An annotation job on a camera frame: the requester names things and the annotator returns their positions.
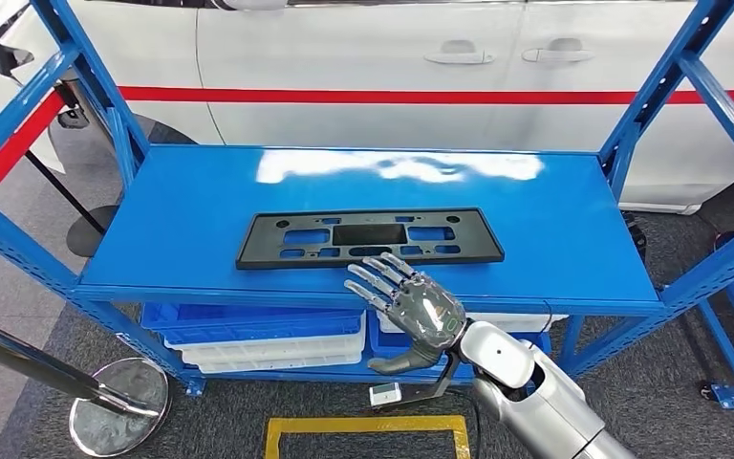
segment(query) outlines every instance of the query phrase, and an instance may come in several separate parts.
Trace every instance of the silver stanchion post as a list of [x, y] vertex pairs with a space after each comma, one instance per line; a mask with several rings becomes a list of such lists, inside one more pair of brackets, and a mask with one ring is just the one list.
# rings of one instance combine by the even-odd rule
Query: silver stanchion post
[[0, 364], [75, 397], [69, 432], [94, 457], [113, 457], [141, 444], [170, 406], [167, 375], [147, 359], [115, 361], [89, 376], [0, 330]]

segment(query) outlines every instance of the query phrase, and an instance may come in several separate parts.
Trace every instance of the white car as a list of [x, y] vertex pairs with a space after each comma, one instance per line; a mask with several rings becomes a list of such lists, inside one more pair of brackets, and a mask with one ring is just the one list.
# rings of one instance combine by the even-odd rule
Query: white car
[[[116, 83], [154, 99], [131, 100], [131, 109], [194, 142], [519, 150], [598, 149], [693, 6], [70, 3]], [[26, 0], [0, 0], [0, 109], [54, 50]], [[734, 90], [734, 15], [704, 61]], [[189, 91], [202, 88], [286, 91]], [[374, 92], [358, 95], [370, 103], [305, 103], [341, 100], [318, 90]], [[624, 208], [691, 213], [734, 182], [734, 145], [691, 87], [680, 90], [682, 103], [666, 107], [638, 145]], [[397, 92], [437, 103], [387, 103]], [[194, 101], [161, 101], [185, 94]], [[65, 169], [48, 133], [32, 150]]]

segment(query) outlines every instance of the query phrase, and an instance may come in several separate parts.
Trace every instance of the gray carpet floor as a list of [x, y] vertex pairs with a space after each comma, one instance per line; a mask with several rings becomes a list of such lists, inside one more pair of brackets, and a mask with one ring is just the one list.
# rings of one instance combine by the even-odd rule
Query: gray carpet floor
[[[734, 230], [734, 186], [707, 203], [699, 216], [640, 214], [649, 238], [648, 266], [657, 283], [667, 283], [704, 257], [715, 229]], [[734, 337], [734, 314], [723, 295], [712, 298]], [[128, 307], [129, 314], [134, 314]], [[582, 339], [611, 326], [607, 318], [588, 321]], [[562, 331], [552, 330], [555, 347]], [[86, 371], [131, 356], [118, 340], [67, 307], [46, 350]], [[699, 380], [731, 381], [719, 349], [697, 311], [668, 323], [653, 335], [584, 375], [579, 383], [591, 406], [614, 436], [639, 457], [734, 458], [734, 411], [703, 400]], [[358, 415], [368, 404], [367, 386], [312, 382], [211, 381], [204, 396], [176, 391], [166, 424], [141, 448], [124, 457], [262, 457], [270, 417]], [[28, 382], [0, 437], [0, 459], [85, 457], [69, 438], [71, 400]], [[400, 414], [462, 414], [472, 457], [478, 442], [484, 458], [521, 458], [528, 453], [504, 429], [481, 415], [482, 435], [471, 404], [444, 396]], [[294, 434], [282, 438], [290, 458], [449, 458], [455, 453], [448, 432], [392, 434]]]

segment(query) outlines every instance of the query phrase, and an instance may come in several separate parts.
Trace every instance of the robotic hand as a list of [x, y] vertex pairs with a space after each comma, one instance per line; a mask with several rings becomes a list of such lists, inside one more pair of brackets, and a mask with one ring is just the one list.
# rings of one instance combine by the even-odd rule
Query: robotic hand
[[[463, 304], [425, 273], [395, 257], [364, 258], [348, 271], [372, 285], [378, 293], [353, 280], [345, 287], [385, 314], [413, 341], [412, 348], [389, 360], [372, 359], [368, 365], [393, 375], [435, 365], [448, 357], [432, 389], [382, 404], [395, 407], [440, 397], [451, 382], [458, 361], [474, 367], [474, 388], [491, 416], [505, 424], [530, 450], [545, 459], [629, 459], [635, 456], [605, 429], [587, 406], [584, 392], [538, 347], [518, 341], [496, 326], [465, 316]], [[535, 389], [528, 393], [525, 386]]]

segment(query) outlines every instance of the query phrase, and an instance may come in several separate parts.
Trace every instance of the caster wheel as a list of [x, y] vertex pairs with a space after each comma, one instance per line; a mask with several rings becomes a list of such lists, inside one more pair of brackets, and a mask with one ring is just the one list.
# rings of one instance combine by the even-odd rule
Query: caster wheel
[[713, 393], [713, 384], [710, 381], [702, 381], [699, 385], [699, 395], [702, 396], [703, 399], [710, 401], [710, 402], [717, 402], [716, 400], [716, 394]]

